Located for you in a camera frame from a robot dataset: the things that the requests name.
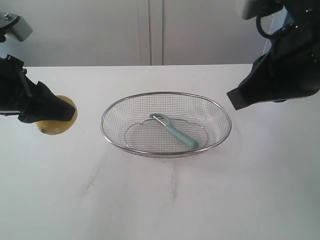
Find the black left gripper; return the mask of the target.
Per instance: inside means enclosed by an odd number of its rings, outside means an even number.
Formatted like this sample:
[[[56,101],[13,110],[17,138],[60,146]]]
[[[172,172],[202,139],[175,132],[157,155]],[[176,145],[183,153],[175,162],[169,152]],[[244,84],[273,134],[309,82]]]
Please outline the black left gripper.
[[[34,84],[27,77],[24,62],[6,55],[0,59],[0,114],[18,115],[22,123],[71,121],[76,108],[58,98],[42,82]]]

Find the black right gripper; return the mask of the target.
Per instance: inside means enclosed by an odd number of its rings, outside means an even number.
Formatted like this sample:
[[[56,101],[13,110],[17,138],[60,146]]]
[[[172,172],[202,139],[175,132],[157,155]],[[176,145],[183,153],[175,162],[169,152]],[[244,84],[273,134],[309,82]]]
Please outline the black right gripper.
[[[263,102],[285,102],[320,89],[320,2],[284,0],[293,19],[227,97],[235,110]]]

